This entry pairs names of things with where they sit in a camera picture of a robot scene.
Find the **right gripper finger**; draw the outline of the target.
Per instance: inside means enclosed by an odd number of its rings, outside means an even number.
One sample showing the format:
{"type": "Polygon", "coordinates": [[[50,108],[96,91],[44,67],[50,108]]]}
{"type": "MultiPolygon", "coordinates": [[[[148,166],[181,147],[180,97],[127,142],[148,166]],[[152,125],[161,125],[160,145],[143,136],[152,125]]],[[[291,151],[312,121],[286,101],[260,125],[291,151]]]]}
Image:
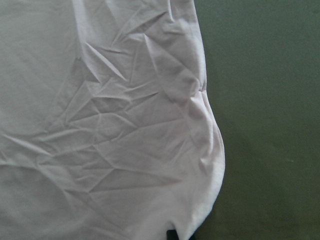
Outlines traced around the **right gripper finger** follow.
{"type": "Polygon", "coordinates": [[[175,229],[170,229],[166,232],[166,240],[179,240],[178,233],[175,229]]]}

